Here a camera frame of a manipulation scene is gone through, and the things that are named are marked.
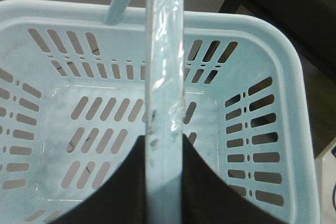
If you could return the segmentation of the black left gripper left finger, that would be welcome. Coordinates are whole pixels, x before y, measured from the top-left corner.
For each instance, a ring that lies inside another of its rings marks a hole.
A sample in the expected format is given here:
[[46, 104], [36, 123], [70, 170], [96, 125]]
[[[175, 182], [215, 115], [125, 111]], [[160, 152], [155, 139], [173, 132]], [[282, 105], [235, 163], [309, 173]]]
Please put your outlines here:
[[52, 223], [145, 223], [145, 136], [90, 197]]

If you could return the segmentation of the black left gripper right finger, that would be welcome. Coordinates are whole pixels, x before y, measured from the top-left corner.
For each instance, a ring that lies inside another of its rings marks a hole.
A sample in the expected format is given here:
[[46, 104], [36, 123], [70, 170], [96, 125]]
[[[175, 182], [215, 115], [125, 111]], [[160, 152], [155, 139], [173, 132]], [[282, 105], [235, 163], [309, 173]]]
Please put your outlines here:
[[182, 223], [282, 223], [222, 181], [183, 135]]

